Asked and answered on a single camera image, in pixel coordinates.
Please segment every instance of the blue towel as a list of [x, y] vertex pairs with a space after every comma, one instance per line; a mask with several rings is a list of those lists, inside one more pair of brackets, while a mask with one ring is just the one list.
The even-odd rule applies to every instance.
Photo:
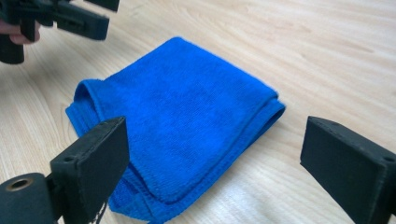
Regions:
[[284, 109], [258, 79], [175, 37], [105, 80], [81, 81], [66, 113], [79, 136], [126, 117], [130, 164], [110, 209], [163, 223], [207, 191]]

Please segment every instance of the folded towel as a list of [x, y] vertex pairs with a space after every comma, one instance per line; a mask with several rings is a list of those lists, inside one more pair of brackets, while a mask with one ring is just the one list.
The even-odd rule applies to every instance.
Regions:
[[175, 37], [105, 80], [81, 81], [66, 113], [78, 135], [126, 117], [130, 163], [110, 209], [163, 223], [209, 189], [284, 109], [258, 79]]

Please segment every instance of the towel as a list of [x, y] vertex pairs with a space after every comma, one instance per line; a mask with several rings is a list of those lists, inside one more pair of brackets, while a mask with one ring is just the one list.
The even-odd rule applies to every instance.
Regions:
[[284, 109], [255, 77], [174, 37], [105, 80], [81, 81], [66, 113], [79, 136], [100, 121], [126, 118], [130, 162], [109, 207], [164, 223], [206, 192]]

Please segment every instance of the wooden table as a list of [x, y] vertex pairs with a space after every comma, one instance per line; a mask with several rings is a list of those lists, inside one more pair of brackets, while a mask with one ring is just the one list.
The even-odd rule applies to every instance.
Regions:
[[[299, 164], [308, 115], [396, 152], [396, 1], [121, 0], [105, 42], [42, 28], [25, 63], [0, 64], [0, 182], [50, 172], [77, 139], [64, 110], [84, 78], [105, 78], [179, 35], [279, 92], [287, 111], [170, 223], [352, 223]], [[106, 211], [102, 223], [142, 223]]]

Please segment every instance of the terry cloth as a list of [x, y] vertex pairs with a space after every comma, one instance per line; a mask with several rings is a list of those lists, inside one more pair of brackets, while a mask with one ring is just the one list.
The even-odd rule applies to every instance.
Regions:
[[284, 109], [258, 79], [175, 37], [105, 80], [81, 81], [66, 113], [79, 136], [126, 118], [130, 163], [110, 209], [163, 223], [207, 191]]

